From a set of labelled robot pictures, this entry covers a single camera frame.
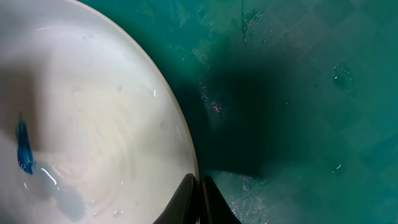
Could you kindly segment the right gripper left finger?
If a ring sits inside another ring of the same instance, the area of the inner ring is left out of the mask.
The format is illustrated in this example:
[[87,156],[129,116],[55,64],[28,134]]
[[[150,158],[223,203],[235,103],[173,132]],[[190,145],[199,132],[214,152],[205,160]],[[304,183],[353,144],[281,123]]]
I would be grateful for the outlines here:
[[196,224],[197,217],[197,180],[193,174],[187,174],[154,224]]

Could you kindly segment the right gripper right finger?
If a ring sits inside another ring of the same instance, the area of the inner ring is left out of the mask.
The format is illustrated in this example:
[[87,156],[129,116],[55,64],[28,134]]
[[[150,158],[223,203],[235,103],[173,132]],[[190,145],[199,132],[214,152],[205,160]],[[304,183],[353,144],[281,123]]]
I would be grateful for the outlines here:
[[200,181],[200,223],[241,224],[210,176]]

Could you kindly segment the light blue plate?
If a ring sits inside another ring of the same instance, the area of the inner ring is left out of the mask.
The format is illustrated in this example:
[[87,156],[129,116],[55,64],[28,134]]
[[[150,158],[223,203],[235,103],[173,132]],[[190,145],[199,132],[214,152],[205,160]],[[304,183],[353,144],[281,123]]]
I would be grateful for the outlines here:
[[154,223],[192,139],[168,83],[78,1],[1,1],[1,222]]

